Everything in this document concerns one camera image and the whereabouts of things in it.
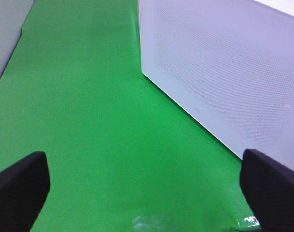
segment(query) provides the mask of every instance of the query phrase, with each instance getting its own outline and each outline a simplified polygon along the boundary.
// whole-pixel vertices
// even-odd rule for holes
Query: white perforated panel
[[[140,0],[140,30],[152,81],[239,157],[256,148],[294,170],[294,17],[251,0]]]

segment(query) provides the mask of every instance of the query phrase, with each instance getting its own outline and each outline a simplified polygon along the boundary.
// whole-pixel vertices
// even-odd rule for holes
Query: green surface
[[[47,154],[32,231],[224,232],[240,160],[140,70],[135,0],[36,0],[0,82],[0,171]]]

